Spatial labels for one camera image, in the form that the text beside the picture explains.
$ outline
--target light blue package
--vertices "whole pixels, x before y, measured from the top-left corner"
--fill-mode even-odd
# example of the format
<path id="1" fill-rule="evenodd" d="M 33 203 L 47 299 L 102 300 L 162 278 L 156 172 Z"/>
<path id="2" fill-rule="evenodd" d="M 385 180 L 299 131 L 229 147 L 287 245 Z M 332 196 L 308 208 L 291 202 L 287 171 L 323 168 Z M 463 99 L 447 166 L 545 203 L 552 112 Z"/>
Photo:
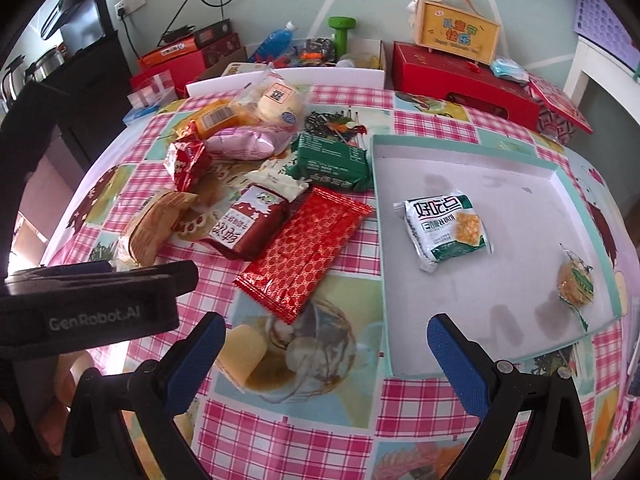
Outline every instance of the light blue package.
<path id="1" fill-rule="evenodd" d="M 516 83 L 528 83 L 529 74 L 513 59 L 496 57 L 491 63 L 491 70 L 496 77 L 508 79 Z"/>

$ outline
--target yellow box with handle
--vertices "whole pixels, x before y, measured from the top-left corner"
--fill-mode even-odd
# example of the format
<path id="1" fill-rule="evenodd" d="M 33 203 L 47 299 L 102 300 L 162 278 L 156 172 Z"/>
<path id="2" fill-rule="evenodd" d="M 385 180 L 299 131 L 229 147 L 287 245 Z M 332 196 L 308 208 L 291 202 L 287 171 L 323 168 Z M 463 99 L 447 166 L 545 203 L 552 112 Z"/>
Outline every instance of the yellow box with handle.
<path id="1" fill-rule="evenodd" d="M 445 5 L 443 1 L 418 0 L 415 43 L 490 64 L 494 60 L 500 23 L 481 16 L 471 0 L 465 1 L 473 12 Z"/>

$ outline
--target blue gripper pad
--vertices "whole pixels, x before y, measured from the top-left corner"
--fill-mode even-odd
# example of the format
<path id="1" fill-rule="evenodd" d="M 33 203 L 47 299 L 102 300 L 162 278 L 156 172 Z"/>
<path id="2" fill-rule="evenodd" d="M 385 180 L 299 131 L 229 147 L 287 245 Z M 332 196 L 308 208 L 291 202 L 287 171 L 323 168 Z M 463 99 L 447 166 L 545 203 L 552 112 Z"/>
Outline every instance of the blue gripper pad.
<path id="1" fill-rule="evenodd" d="M 170 416 L 179 415 L 189 409 L 200 383 L 207 376 L 225 344 L 225 318 L 213 312 L 207 313 L 206 316 L 210 314 L 211 320 L 203 318 L 200 321 L 206 323 L 204 330 L 199 330 L 198 324 L 187 339 L 179 342 L 187 343 L 190 348 L 175 365 L 175 370 L 164 387 L 164 410 Z"/>
<path id="2" fill-rule="evenodd" d="M 462 407 L 483 419 L 489 411 L 489 388 L 460 345 L 437 317 L 427 325 L 427 343 Z"/>

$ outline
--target purple storage rack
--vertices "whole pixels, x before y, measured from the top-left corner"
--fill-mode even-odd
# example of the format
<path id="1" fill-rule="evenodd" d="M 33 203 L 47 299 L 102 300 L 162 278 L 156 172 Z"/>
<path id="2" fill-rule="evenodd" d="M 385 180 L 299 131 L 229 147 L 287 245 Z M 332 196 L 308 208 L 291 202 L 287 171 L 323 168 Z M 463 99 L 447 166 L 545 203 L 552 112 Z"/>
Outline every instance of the purple storage rack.
<path id="1" fill-rule="evenodd" d="M 638 68 L 640 52 L 604 0 L 578 0 L 574 31 L 617 57 L 631 70 Z"/>

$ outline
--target electric kettle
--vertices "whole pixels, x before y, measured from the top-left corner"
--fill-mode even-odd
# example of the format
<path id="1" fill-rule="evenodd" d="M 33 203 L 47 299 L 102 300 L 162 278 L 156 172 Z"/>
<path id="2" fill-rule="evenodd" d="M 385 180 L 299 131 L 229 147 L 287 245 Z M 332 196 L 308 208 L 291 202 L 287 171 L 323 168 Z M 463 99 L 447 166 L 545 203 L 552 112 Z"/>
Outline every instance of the electric kettle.
<path id="1" fill-rule="evenodd" d="M 24 56 L 15 58 L 6 68 L 6 73 L 2 78 L 2 98 L 9 109 L 14 101 L 18 98 L 18 94 L 24 88 Z"/>

